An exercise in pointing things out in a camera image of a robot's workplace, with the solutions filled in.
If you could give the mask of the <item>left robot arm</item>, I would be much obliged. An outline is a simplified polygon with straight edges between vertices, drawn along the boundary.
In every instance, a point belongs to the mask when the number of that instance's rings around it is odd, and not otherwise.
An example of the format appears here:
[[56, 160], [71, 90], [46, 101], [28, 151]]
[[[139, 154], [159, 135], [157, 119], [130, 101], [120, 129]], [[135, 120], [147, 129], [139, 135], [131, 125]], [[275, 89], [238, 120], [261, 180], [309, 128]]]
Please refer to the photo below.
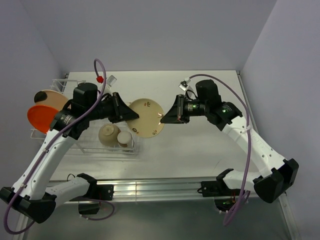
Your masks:
[[119, 123], [139, 118], [117, 92], [98, 94], [98, 87], [80, 83], [73, 97], [53, 118], [46, 138], [31, 164], [12, 187], [3, 187], [0, 198], [34, 222], [45, 222], [54, 210], [75, 198], [91, 200], [98, 194], [97, 180], [85, 173], [48, 188], [47, 185], [67, 151], [87, 130], [91, 121]]

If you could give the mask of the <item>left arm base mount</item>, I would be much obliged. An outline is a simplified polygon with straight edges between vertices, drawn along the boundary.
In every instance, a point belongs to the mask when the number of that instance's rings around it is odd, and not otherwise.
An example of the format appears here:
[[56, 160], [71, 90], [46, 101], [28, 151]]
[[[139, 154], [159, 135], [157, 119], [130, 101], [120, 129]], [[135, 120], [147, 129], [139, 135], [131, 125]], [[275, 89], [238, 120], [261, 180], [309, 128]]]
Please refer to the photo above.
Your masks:
[[111, 201], [114, 194], [113, 184], [98, 184], [93, 193], [93, 199]]

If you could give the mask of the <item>aluminium mounting rail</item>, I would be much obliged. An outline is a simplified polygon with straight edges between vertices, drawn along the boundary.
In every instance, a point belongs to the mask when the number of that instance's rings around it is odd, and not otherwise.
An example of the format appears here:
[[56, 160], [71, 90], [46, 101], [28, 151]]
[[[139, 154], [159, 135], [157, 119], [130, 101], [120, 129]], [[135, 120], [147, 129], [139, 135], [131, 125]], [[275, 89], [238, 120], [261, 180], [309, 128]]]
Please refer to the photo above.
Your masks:
[[97, 185], [114, 185], [112, 203], [200, 200], [197, 193], [202, 181], [215, 177], [112, 179], [98, 180]]

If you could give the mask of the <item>white ceramic bowl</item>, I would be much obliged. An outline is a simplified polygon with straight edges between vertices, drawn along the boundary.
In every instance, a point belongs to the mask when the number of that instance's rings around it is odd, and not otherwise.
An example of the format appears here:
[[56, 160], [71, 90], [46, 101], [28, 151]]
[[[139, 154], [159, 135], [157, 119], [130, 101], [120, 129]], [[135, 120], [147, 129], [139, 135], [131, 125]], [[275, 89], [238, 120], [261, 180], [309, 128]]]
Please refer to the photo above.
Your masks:
[[115, 124], [105, 124], [98, 132], [100, 143], [106, 147], [114, 147], [118, 142], [118, 135], [121, 132], [120, 128]]

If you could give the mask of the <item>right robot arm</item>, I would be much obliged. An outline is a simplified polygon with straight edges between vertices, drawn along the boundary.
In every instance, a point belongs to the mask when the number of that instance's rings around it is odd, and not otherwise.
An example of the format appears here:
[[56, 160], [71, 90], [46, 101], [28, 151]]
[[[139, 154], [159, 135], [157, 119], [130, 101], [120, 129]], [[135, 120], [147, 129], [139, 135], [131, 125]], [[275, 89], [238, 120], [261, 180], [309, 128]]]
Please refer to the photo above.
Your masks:
[[290, 188], [299, 169], [296, 160], [285, 159], [250, 127], [242, 112], [231, 102], [222, 101], [218, 86], [211, 79], [196, 83], [197, 97], [178, 94], [173, 106], [160, 120], [163, 124], [187, 124], [191, 117], [204, 116], [209, 123], [230, 137], [255, 164], [258, 171], [236, 171], [228, 168], [214, 181], [201, 183], [203, 197], [256, 193], [264, 202], [272, 203]]

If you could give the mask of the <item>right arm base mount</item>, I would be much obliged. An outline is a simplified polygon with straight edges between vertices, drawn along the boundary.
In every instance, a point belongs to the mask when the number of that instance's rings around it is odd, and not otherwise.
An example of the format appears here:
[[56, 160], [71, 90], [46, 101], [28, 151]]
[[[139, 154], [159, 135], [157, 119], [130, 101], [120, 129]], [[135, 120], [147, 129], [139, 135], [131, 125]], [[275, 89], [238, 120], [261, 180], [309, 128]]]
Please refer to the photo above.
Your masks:
[[201, 181], [200, 188], [197, 189], [197, 193], [201, 194], [204, 198], [221, 196], [221, 190], [216, 180]]

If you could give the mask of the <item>orange plate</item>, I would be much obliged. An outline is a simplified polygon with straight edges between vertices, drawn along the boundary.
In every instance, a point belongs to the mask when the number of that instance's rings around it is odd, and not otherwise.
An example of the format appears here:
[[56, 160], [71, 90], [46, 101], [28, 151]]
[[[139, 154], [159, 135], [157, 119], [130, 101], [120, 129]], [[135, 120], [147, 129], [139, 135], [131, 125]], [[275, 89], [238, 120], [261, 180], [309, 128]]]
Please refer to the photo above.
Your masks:
[[59, 111], [47, 105], [34, 105], [27, 111], [30, 124], [43, 134], [46, 134], [50, 125]]

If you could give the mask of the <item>cream plate red black motifs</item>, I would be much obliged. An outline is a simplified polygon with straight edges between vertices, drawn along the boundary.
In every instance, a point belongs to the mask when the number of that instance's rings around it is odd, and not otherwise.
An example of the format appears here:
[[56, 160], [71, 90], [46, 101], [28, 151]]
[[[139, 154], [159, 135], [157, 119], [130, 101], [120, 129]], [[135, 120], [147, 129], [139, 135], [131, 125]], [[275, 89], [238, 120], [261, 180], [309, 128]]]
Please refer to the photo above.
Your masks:
[[138, 119], [128, 120], [128, 128], [141, 138], [152, 138], [157, 136], [164, 128], [161, 123], [164, 110], [154, 100], [139, 98], [131, 102], [129, 108], [139, 115]]

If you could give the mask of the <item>steel cup brown base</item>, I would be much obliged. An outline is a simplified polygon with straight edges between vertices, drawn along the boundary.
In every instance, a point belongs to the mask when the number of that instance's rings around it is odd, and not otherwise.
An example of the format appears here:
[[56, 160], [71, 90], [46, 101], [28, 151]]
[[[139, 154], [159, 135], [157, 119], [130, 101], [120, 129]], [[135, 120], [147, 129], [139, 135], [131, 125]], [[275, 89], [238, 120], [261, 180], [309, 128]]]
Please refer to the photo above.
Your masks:
[[129, 131], [121, 131], [117, 135], [117, 142], [122, 148], [132, 148], [133, 147], [133, 137]]

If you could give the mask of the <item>beige plate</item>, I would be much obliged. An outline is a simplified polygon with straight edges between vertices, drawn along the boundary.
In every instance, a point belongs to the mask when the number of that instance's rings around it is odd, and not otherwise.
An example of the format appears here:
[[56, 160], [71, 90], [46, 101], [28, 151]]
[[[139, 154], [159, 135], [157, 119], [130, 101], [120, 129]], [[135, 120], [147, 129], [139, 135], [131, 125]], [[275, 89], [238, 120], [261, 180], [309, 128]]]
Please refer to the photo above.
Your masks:
[[52, 107], [58, 111], [62, 110], [68, 102], [68, 98], [58, 91], [54, 90], [41, 90], [34, 95], [34, 103], [36, 105], [45, 105]]

